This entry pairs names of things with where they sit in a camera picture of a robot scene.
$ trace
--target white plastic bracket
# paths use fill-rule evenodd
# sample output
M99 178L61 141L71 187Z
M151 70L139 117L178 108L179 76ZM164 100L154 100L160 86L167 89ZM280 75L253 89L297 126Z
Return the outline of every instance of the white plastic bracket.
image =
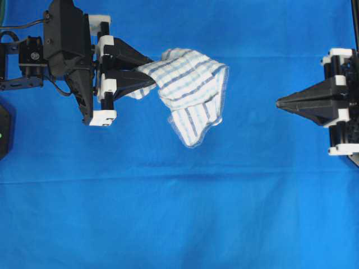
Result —
M336 75L335 76L335 84L337 86L346 86L347 85L347 78L343 75Z
M94 110L90 126L111 126L116 118L117 112L115 110Z
M114 38L112 35L101 36L101 38L96 46L97 60L99 60L100 63L102 63L103 55L106 55L104 53L104 47L106 45L114 46Z
M332 62L332 56L340 57L340 64L344 64L346 59L349 59L353 56L353 50L351 49L331 49L328 56L325 56L323 60L321 60L321 65L324 66L327 63Z
M106 79L105 74L101 75L100 86L97 90L97 100L101 103L101 100L105 99L106 92L112 92L113 94L117 91L117 80L108 78Z
M329 122L323 127L329 128L330 126L337 125L338 122L349 122L349 121L350 121L349 109L348 108L338 109L338 118L333 120L332 122Z
M338 144L329 149L330 156L350 156L359 153L359 144Z

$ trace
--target screw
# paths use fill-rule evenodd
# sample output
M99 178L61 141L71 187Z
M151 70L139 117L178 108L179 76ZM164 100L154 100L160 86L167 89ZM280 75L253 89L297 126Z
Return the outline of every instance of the screw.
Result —
M45 16L44 17L45 17L46 20L50 20L51 15L50 15L48 10L45 11Z
M31 58L36 61L36 60L40 59L40 54L37 52L33 52L31 54Z
M357 102L350 102L349 107L352 108L353 106L358 106Z

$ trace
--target black cable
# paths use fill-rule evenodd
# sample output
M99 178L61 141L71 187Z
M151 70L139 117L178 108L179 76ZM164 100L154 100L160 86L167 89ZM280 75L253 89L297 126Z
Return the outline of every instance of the black cable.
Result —
M61 90L59 86L57 86L56 83L53 80L51 80L48 76L44 76L44 77L47 78L48 81L50 81L55 86L58 93L61 94L62 96L69 97L72 95L72 92L64 92L63 90Z
M4 32L0 33L0 41L1 41L1 39L2 39L2 37L4 35L10 36L14 42L18 42L18 40L19 40L19 38L17 37L17 35L14 32L12 32L12 31L4 31Z
M29 24L20 25L20 26L0 26L0 30L25 29L25 28L32 27L32 26L34 26L36 24L42 24L42 23L47 22L47 21L48 20L41 19L41 20L30 22Z

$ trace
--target blue tablecloth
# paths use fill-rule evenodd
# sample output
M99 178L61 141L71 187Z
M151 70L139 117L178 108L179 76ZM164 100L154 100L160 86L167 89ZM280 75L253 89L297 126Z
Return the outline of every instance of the blue tablecloth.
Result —
M4 24L49 4L7 1ZM324 79L330 48L354 48L350 1L75 5L111 15L111 33L154 59L179 47L228 64L224 121L189 150L155 92L116 102L110 128L83 126L49 82L1 93L16 110L0 162L1 269L358 268L358 170L327 155L327 130L275 108Z

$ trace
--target blue striped towel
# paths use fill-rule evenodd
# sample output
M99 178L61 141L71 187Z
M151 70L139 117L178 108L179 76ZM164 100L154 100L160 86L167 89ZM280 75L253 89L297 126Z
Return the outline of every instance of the blue striped towel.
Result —
M196 147L212 126L222 122L229 68L190 49L169 49L162 60L138 71L157 83L128 94L142 99L159 86L162 102L171 110L168 121L187 147Z

